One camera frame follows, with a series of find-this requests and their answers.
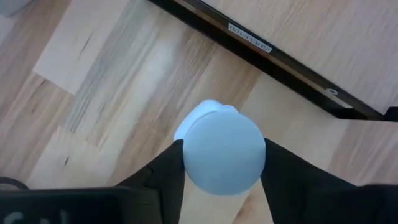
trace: black metal bar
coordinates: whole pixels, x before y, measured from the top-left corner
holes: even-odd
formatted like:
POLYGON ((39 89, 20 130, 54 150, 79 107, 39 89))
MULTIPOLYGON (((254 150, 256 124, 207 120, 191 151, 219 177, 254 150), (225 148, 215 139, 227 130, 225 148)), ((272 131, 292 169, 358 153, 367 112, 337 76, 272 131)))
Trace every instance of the black metal bar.
POLYGON ((291 90, 300 94, 307 100, 311 101, 315 105, 323 108, 325 111, 329 112, 333 116, 339 119, 360 119, 360 120, 371 120, 371 121, 385 121, 386 118, 366 105, 362 101, 358 100, 354 96, 342 90, 340 87, 336 86, 334 83, 328 81, 326 78, 310 70, 306 66, 302 65, 300 62, 296 61, 294 58, 283 53, 281 50, 273 46, 272 44, 266 42, 258 35, 253 34, 249 30, 245 29, 238 23, 232 21, 230 18, 222 15, 217 10, 213 9, 209 5, 199 1, 199 0, 184 0, 186 3, 190 4, 195 9, 200 10, 202 13, 206 14, 210 18, 218 21, 222 26, 228 29, 228 24, 231 23, 234 26, 244 30, 253 37, 263 41, 272 47, 270 55, 275 57, 277 60, 288 65, 290 68, 296 69, 305 78, 309 79, 311 82, 316 83, 320 87, 327 89, 332 88, 338 92, 338 98, 343 100, 345 103, 349 104, 353 108, 345 108, 338 103, 331 100, 329 97, 323 95, 319 91, 312 88, 309 84, 303 82, 301 79, 295 77, 293 74, 284 70, 283 68, 271 62, 268 58, 265 58, 260 53, 248 47, 246 44, 242 43, 240 40, 235 39, 232 35, 229 35, 219 27, 213 25, 212 23, 196 15, 194 12, 183 7, 179 3, 173 0, 149 0, 154 4, 158 5, 163 10, 172 14, 176 18, 180 19, 190 27, 196 29, 202 34, 209 37, 211 40, 217 42, 224 48, 228 49, 232 53, 241 57, 245 61, 249 62, 253 66, 262 70, 266 74, 275 78, 285 86, 289 87, 291 90))

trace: black metal frame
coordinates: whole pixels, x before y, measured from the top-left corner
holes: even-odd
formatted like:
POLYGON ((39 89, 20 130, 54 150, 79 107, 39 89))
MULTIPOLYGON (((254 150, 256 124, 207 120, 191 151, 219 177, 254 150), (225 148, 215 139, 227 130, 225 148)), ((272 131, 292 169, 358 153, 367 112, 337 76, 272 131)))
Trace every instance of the black metal frame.
POLYGON ((358 119, 358 120, 369 120, 369 121, 393 121, 398 122, 398 107, 390 107, 385 115, 379 113, 375 109, 371 108, 367 104, 363 103, 361 100, 355 98, 353 95, 344 91, 331 81, 327 80, 323 76, 317 74, 313 70, 309 69, 296 59, 287 55, 283 51, 279 50, 277 47, 268 43, 266 40, 262 39, 258 35, 247 30, 237 22, 226 17, 216 9, 202 2, 201 0, 182 0, 184 3, 189 4, 192 8, 199 10, 201 13, 207 17, 213 19, 220 25, 216 26, 206 19, 202 18, 198 14, 190 11, 186 7, 182 6, 174 0, 149 0, 153 2, 163 10, 167 11, 171 15, 180 19, 190 27, 201 32, 202 34, 209 37, 211 40, 220 44, 224 48, 228 49, 232 53, 241 57, 245 61, 249 62, 253 66, 262 70, 266 74, 275 78, 285 86, 289 87, 291 90, 300 94, 307 100, 311 101, 315 105, 321 107, 325 111, 329 112, 333 116, 339 119, 358 119), (352 106, 352 108, 347 108, 331 98, 327 97, 323 93, 314 89, 311 85, 305 81, 297 78, 294 74, 288 72, 286 69, 280 67, 276 63, 269 60, 267 57, 260 54, 258 51, 250 48, 248 44, 252 44, 247 40, 234 37, 232 32, 228 31, 228 25, 232 24, 235 27, 245 31, 252 37, 260 40, 264 44, 272 48, 269 55, 276 58, 278 61, 282 62, 284 65, 288 66, 292 70, 301 74, 307 80, 318 85, 324 90, 333 90, 334 96, 340 99, 342 102, 352 106))
POLYGON ((9 177, 0 177, 0 184, 10 185, 19 190, 29 190, 29 188, 21 181, 9 177))

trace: light wood flooring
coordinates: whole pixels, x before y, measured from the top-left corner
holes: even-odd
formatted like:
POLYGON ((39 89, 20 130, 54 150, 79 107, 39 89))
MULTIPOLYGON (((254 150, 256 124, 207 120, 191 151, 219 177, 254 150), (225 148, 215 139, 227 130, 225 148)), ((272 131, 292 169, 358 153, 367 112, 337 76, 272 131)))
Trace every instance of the light wood flooring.
MULTIPOLYGON (((117 184, 207 98, 345 180, 398 184, 398 123, 335 119, 150 2, 37 0, 0 17, 0 176, 30 188, 117 184)), ((184 194, 181 223, 272 223, 260 182, 217 197, 187 178, 184 194)))

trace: white label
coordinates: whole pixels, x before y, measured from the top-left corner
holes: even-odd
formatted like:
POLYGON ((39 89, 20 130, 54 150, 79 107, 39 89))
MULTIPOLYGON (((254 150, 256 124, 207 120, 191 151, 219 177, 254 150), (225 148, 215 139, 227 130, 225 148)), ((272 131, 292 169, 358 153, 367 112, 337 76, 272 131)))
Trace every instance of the white label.
POLYGON ((263 51, 269 53, 272 50, 272 47, 266 45, 265 43, 257 40, 257 38, 253 37, 252 35, 248 34, 247 32, 239 29, 233 24, 228 23, 228 29, 233 32, 234 34, 238 34, 240 37, 244 38, 245 40, 249 41, 250 43, 254 44, 256 47, 259 47, 263 51))

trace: black object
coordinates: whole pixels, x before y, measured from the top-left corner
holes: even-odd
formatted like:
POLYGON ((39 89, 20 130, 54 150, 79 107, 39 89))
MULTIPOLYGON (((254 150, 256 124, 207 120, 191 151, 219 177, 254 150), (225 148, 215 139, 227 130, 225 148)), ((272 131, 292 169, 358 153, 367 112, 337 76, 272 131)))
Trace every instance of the black object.
POLYGON ((24 183, 8 177, 0 177, 0 185, 10 185, 19 190, 29 190, 24 183))
MULTIPOLYGON (((275 224, 398 223, 398 186, 357 187, 265 142, 261 180, 275 224)), ((182 144, 175 141, 113 188, 0 192, 0 219, 6 224, 178 224, 185 182, 182 144)))
POLYGON ((289 87, 291 90, 300 94, 315 105, 321 107, 336 118, 398 122, 398 107, 390 107, 385 115, 380 114, 378 111, 363 103, 361 100, 355 98, 353 95, 344 91, 342 88, 330 82, 323 76, 317 74, 296 59, 287 55, 277 47, 268 43, 250 30, 247 30, 232 19, 226 17, 216 9, 213 9, 211 6, 207 5, 201 0, 179 0, 179 2, 184 2, 184 4, 188 4, 190 7, 200 11, 206 17, 215 21, 218 26, 209 22, 208 19, 203 19, 198 14, 188 10, 186 7, 174 0, 149 1, 153 2, 187 25, 206 35, 224 48, 230 50, 243 60, 270 75, 272 78, 275 78, 285 86, 289 87), (228 30, 230 25, 238 28, 236 29, 236 32, 231 32, 228 30), (234 35, 237 32, 245 33, 244 35, 247 38, 244 39, 234 35), (253 45, 258 46, 260 42, 262 42, 261 44, 272 48, 272 50, 269 53, 261 52, 261 54, 259 53, 260 51, 254 50, 253 45), (291 70, 301 74, 301 76, 314 83, 321 89, 327 92, 332 92, 337 99, 340 99, 342 102, 352 106, 352 108, 346 108, 341 104, 336 103, 336 101, 320 93, 307 82, 297 78, 290 71, 284 69, 280 65, 277 65, 273 60, 270 60, 269 57, 282 62, 284 65, 286 65, 286 67, 289 67, 291 70))

